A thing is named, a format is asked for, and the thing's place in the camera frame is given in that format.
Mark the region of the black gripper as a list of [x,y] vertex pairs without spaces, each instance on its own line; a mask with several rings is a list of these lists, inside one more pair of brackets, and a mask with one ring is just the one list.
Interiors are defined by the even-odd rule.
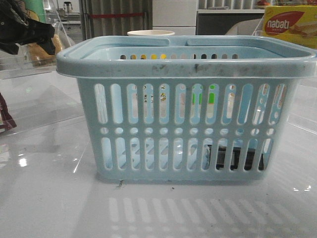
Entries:
[[0,50],[18,54],[18,45],[36,43],[48,55],[55,54],[52,25],[28,17],[13,0],[0,2]]

